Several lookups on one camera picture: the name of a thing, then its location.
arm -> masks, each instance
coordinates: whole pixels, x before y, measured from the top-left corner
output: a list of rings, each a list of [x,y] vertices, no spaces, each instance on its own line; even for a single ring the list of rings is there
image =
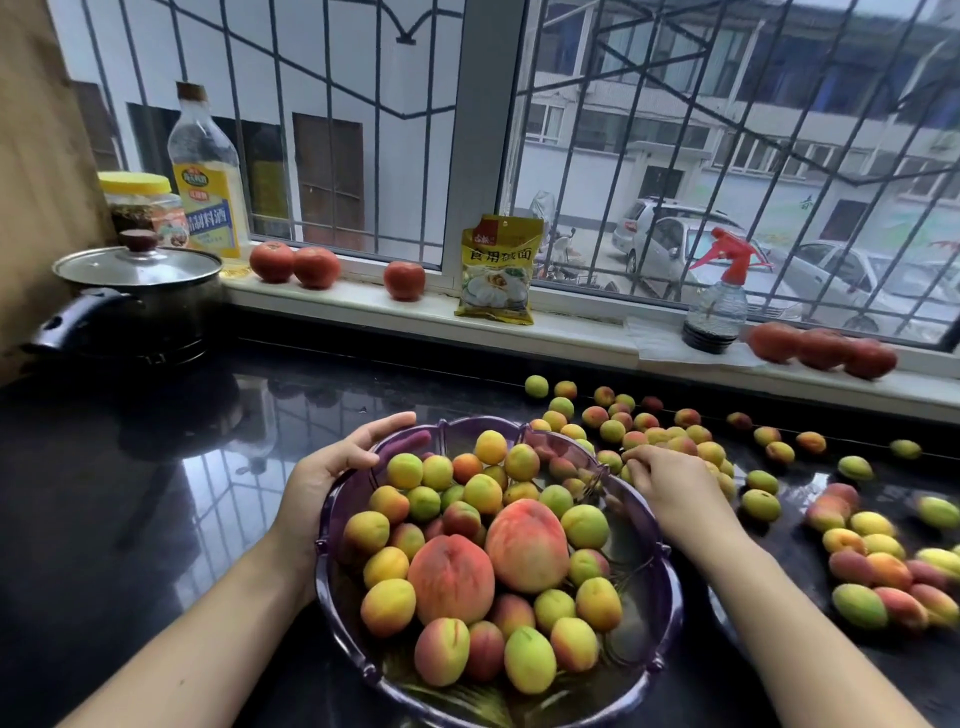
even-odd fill
[[[185,614],[68,716],[64,728],[230,726],[287,628],[313,598],[314,540],[333,481],[370,468],[376,441],[416,422],[403,412],[303,458],[266,535]]]
[[[751,540],[701,460],[648,445],[624,457],[667,538],[719,596],[786,728],[929,728]]]

plastic jar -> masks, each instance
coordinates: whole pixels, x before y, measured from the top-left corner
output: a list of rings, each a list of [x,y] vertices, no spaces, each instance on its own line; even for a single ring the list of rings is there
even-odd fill
[[[127,230],[149,230],[159,235],[161,245],[186,246],[190,229],[183,202],[167,178],[146,172],[100,172],[98,177],[118,236]]]

spray bottle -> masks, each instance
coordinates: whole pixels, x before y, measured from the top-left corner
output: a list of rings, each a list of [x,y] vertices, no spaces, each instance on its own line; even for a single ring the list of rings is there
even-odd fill
[[[710,234],[716,239],[700,260],[690,266],[698,268],[715,258],[731,261],[719,282],[700,294],[700,298],[686,314],[682,337],[684,343],[701,352],[723,353],[736,341],[747,322],[747,294],[743,284],[754,248],[723,228],[714,228]]]

tomato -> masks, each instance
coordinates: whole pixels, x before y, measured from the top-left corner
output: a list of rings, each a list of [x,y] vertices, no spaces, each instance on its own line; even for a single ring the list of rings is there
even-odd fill
[[[768,321],[753,327],[747,336],[750,349],[761,359],[786,364],[797,355],[801,333],[779,321]]]
[[[812,328],[801,334],[797,358],[811,369],[833,369],[850,358],[852,348],[851,340],[839,331]]]
[[[329,288],[340,277],[340,258],[326,248],[300,248],[294,253],[294,275],[304,288]]]
[[[897,368],[897,350],[876,339],[854,339],[843,371],[861,379],[877,379]]]
[[[285,283],[294,272],[294,252],[284,243],[268,240],[253,248],[250,267],[265,283]]]
[[[419,263],[395,260],[383,272],[383,284],[387,293],[396,301],[416,301],[423,295],[426,273]]]

bottle label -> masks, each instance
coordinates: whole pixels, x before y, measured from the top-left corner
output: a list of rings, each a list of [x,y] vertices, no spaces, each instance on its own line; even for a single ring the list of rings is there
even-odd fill
[[[230,172],[239,175],[238,170]],[[229,172],[203,164],[175,164],[174,176],[190,227],[190,247],[240,257]]]

